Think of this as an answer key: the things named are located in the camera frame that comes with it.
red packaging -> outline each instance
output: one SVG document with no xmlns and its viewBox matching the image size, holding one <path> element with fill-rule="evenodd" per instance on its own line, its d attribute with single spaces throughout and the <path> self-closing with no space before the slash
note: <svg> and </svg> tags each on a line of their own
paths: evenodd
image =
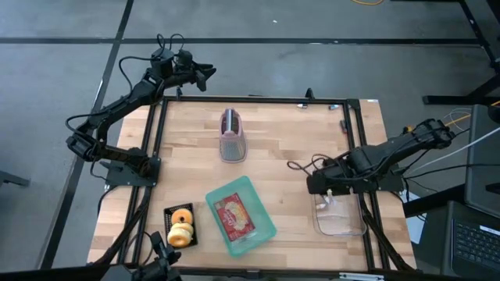
<svg viewBox="0 0 500 281">
<path fill-rule="evenodd" d="M 224 230 L 226 230 L 229 241 L 233 242 L 255 229 L 238 193 L 217 201 L 214 206 L 224 226 Z"/>
</svg>

laptop keyboard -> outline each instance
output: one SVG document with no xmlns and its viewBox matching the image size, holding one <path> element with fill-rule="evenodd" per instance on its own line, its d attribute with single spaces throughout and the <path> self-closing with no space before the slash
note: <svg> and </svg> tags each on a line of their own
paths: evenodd
<svg viewBox="0 0 500 281">
<path fill-rule="evenodd" d="M 500 271 L 500 235 L 482 230 L 479 225 L 456 220 L 454 230 L 453 254 L 456 257 Z"/>
</svg>

wooden table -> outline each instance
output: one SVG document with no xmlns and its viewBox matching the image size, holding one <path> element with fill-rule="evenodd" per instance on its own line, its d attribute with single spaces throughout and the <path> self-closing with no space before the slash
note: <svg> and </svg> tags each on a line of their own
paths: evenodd
<svg viewBox="0 0 500 281">
<path fill-rule="evenodd" d="M 386 141 L 378 102 L 362 100 L 361 106 L 368 143 Z M 238 164 L 221 162 L 218 155 L 218 124 L 226 107 L 233 107 L 241 114 L 248 138 L 248 157 Z M 148 108 L 144 107 L 125 118 L 118 147 L 140 147 L 147 115 Z M 156 122 L 158 116 L 159 112 L 155 114 Z M 334 157 L 347 151 L 348 142 L 339 127 L 341 119 L 341 108 L 328 110 L 326 105 L 309 105 L 301 109 L 290 104 L 169 102 L 159 153 L 161 174 L 158 186 L 153 189 L 146 231 L 159 231 L 165 238 L 163 209 L 193 202 L 198 245 L 181 250 L 182 258 L 176 265 L 225 269 L 367 270 L 361 237 L 326 236 L 314 229 L 313 203 L 307 192 L 305 174 L 286 165 L 287 160 L 305 164 L 314 153 Z M 356 128 L 354 113 L 352 120 Z M 205 203 L 205 195 L 243 175 L 253 182 L 277 228 L 277 235 L 235 259 L 227 253 L 215 219 Z M 130 187 L 120 187 L 102 202 L 88 261 L 101 257 L 122 230 L 130 190 Z M 400 200 L 388 192 L 377 195 L 384 232 L 397 252 L 415 267 Z M 381 267 L 373 233 L 371 238 L 376 265 Z M 150 243 L 145 237 L 142 259 L 149 250 Z"/>
</svg>

donut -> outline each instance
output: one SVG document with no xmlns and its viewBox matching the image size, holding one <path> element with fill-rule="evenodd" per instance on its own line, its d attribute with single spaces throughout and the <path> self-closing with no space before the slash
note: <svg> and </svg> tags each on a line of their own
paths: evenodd
<svg viewBox="0 0 500 281">
<path fill-rule="evenodd" d="M 193 214 L 186 208 L 178 209 L 172 214 L 172 218 L 170 220 L 172 221 L 173 225 L 178 222 L 187 222 L 192 225 Z"/>
<path fill-rule="evenodd" d="M 177 227 L 170 230 L 166 240 L 174 247 L 186 247 L 191 242 L 191 234 L 187 230 Z"/>
<path fill-rule="evenodd" d="M 178 223 L 174 224 L 170 230 L 176 229 L 176 228 L 187 230 L 191 235 L 193 235 L 193 233 L 195 232 L 195 229 L 193 228 L 193 226 L 187 222 L 178 222 Z"/>
</svg>

concrete floor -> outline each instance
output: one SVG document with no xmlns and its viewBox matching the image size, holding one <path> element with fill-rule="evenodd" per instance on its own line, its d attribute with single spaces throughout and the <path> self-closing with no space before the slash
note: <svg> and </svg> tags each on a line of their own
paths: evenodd
<svg viewBox="0 0 500 281">
<path fill-rule="evenodd" d="M 484 3 L 469 4 L 488 38 L 500 34 Z M 125 5 L 123 0 L 4 0 L 0 2 L 0 37 L 114 38 Z M 185 37 L 474 36 L 456 3 L 386 0 L 382 5 L 362 6 L 349 0 L 136 1 L 124 37 L 154 37 L 158 32 L 165 36 L 179 32 Z M 156 48 L 153 44 L 122 44 L 118 58 L 149 56 Z M 439 119 L 454 108 L 424 106 L 421 96 L 465 94 L 494 73 L 483 50 L 464 46 L 190 44 L 184 48 L 198 62 L 213 63 L 218 69 L 206 94 L 301 97 L 311 87 L 317 97 L 376 98 L 388 136 L 423 119 Z M 37 266 L 73 161 L 64 143 L 70 135 L 64 120 L 90 111 L 110 50 L 110 44 L 0 44 L 0 170 L 32 181 L 28 188 L 7 184 L 0 189 L 1 272 Z M 144 62 L 125 63 L 133 81 L 145 67 Z M 104 104 L 126 92 L 125 80 L 115 67 Z M 184 93 L 199 94 L 193 87 L 185 87 Z M 112 128 L 111 144 L 116 143 L 119 130 L 119 124 Z M 467 142 L 467 136 L 462 136 L 447 151 Z M 432 151 L 421 162 L 447 151 Z M 464 163 L 465 157 L 455 155 L 430 169 Z M 463 171 L 451 170 L 423 177 L 420 182 L 443 190 L 463 180 Z M 54 266 L 85 263 L 102 186 L 102 181 L 89 176 L 86 166 Z M 429 194 L 417 186 L 412 186 L 412 192 Z"/>
</svg>

